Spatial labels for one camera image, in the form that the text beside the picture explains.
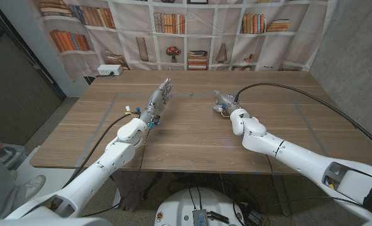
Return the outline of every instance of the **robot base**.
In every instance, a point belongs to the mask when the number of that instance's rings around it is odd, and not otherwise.
[[[233,200],[224,195],[223,193],[210,189],[201,188],[201,204],[202,209],[206,209],[207,212],[213,211],[219,213],[229,219],[229,223],[223,223],[218,220],[208,220],[210,226],[228,226],[228,225],[240,225],[238,219],[235,216],[233,209]],[[155,215],[155,226],[194,226],[193,223],[193,210],[194,205],[197,210],[200,210],[200,198],[199,191],[196,187],[190,189],[184,189],[176,192],[171,197],[167,198],[158,208]],[[241,213],[241,209],[235,204],[236,213]]]

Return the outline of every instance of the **wall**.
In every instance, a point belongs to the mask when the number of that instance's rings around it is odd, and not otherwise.
[[[338,1],[309,72],[372,133],[372,1]]]
[[[88,83],[85,79],[71,81],[49,41],[34,20],[25,0],[0,0],[0,8],[66,96],[80,97],[87,89]]]

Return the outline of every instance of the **bookshelf backdrop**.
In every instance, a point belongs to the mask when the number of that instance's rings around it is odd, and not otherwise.
[[[337,0],[26,0],[73,81],[128,70],[309,70]],[[176,46],[176,60],[167,48]]]

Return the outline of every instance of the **vase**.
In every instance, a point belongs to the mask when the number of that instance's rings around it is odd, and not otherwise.
[[[176,55],[172,55],[172,60],[171,60],[172,63],[177,63],[177,59],[176,59]]]
[[[218,63],[224,63],[225,61],[227,61],[225,43],[223,43],[221,45],[221,48],[219,49],[216,61],[218,61]]]

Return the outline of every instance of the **electrical outlet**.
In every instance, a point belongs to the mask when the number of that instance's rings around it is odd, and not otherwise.
[[[99,75],[109,75],[113,72],[113,75],[120,75],[123,71],[120,65],[101,65],[98,68]]]

